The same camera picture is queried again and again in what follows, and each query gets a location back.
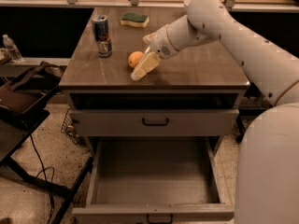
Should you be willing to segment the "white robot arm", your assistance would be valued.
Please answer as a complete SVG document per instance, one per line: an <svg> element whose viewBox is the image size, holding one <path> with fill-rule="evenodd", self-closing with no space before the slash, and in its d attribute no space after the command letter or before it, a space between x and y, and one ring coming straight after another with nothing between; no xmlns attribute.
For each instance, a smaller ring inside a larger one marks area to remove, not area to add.
<svg viewBox="0 0 299 224"><path fill-rule="evenodd" d="M132 79L182 49L219 41L271 104L240 145L235 224L299 224L299 59L236 21L219 0L185 0L184 8L185 16L146 36Z"/></svg>

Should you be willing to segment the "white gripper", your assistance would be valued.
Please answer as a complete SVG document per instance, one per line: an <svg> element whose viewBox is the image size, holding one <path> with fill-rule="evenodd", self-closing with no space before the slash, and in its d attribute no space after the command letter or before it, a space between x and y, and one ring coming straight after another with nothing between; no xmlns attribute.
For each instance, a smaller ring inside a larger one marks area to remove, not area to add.
<svg viewBox="0 0 299 224"><path fill-rule="evenodd" d="M168 26L166 25L155 33L145 35L142 38L143 42L150 46L152 52L143 55L131 74L132 80L140 80L147 73L155 69L160 64L161 59L169 59L178 54L178 51L171 44L167 29Z"/></svg>

